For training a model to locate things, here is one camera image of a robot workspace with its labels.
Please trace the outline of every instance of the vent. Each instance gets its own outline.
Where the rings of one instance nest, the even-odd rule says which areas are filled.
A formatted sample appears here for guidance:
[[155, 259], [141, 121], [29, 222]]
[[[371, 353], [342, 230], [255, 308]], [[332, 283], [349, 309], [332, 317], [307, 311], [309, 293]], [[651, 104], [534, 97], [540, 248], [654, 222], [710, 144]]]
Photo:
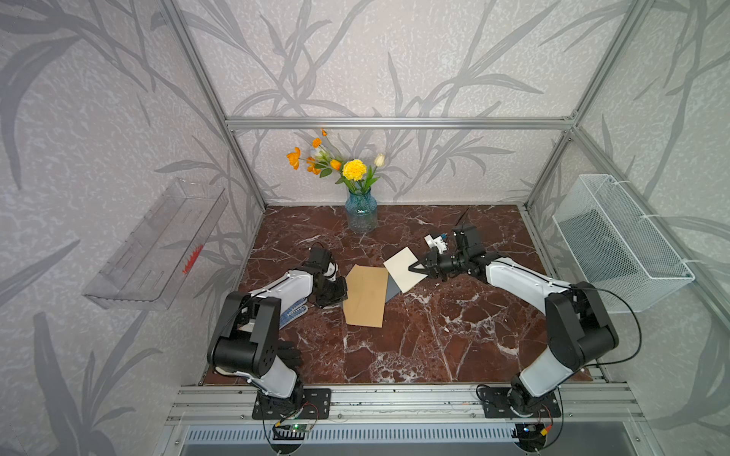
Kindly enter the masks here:
[[[408, 424], [408, 425], [348, 425], [317, 424], [306, 434], [305, 442], [312, 444], [397, 444], [397, 443], [454, 443], [454, 442], [513, 442], [515, 425], [508, 423], [483, 424]], [[266, 432], [273, 441], [271, 424]], [[283, 436], [289, 432], [279, 431]], [[187, 445], [245, 445], [265, 444], [261, 425], [196, 425], [188, 429]]]

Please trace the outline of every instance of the leaf pattern wallpaper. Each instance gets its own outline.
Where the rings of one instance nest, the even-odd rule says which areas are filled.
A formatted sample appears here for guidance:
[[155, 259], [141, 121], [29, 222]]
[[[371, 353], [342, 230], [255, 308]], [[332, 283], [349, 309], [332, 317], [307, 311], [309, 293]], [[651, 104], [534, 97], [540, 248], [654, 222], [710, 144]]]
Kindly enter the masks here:
[[[728, 0], [656, 0], [582, 127], [730, 292], [728, 30]], [[556, 188], [572, 185], [559, 182], [576, 153], [566, 154], [533, 214], [547, 222], [542, 234], [558, 269], [574, 274], [575, 262], [562, 240], [553, 239], [549, 216], [560, 201]], [[614, 318], [621, 343], [606, 360], [630, 355], [638, 342], [631, 316]], [[629, 381], [664, 454], [726, 454], [728, 331], [688, 288], [639, 319], [642, 354], [608, 366], [608, 373]]]
[[[229, 117], [570, 115], [628, 5], [180, 1]], [[313, 183], [284, 159], [317, 133], [237, 131], [268, 202], [343, 204], [341, 188]], [[331, 139], [353, 157], [386, 154], [378, 201], [515, 203], [526, 199], [515, 183], [534, 182], [557, 137], [350, 130]]]
[[[155, 2], [1, 0], [0, 43], [0, 455], [150, 454], [261, 210]], [[230, 202], [171, 307], [83, 298], [175, 177]]]

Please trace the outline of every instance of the red marble surface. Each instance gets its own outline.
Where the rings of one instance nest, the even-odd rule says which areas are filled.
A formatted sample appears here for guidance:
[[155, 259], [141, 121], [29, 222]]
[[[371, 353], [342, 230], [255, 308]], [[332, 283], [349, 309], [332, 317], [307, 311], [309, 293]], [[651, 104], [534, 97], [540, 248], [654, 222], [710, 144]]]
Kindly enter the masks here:
[[[451, 234], [466, 206], [380, 206], [380, 226], [367, 234], [347, 229], [343, 206], [272, 207], [266, 211], [240, 290], [280, 277], [319, 241], [342, 274], [355, 264], [382, 266], [403, 247], [416, 256], [432, 231]], [[488, 250], [543, 272], [516, 206], [472, 206]], [[449, 238], [453, 248], [453, 239]], [[302, 352], [307, 384], [378, 382], [508, 382], [546, 348], [545, 318], [510, 293], [462, 274], [448, 282], [425, 279], [385, 305], [382, 328], [345, 324], [339, 306], [309, 311], [280, 331]], [[590, 380], [579, 373], [573, 379]], [[209, 372], [206, 384], [241, 379]]]

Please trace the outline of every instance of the brown envelope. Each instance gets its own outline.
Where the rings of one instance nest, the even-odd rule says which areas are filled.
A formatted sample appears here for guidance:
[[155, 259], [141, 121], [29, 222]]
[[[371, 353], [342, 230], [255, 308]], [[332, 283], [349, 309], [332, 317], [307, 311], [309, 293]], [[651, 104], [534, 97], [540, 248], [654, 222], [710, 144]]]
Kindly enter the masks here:
[[342, 303], [348, 325], [383, 327], [388, 270], [354, 265], [347, 275], [347, 299]]

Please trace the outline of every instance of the beige card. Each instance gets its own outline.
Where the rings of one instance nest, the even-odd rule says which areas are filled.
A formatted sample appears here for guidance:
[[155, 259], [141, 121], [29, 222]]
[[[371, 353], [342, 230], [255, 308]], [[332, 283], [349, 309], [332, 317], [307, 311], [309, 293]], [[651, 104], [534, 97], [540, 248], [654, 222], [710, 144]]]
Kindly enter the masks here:
[[408, 247], [396, 253], [389, 259], [385, 260], [384, 266], [391, 273], [391, 277], [398, 284], [401, 293], [408, 293], [421, 280], [425, 279], [428, 274], [417, 274], [408, 270], [408, 266], [418, 261]]

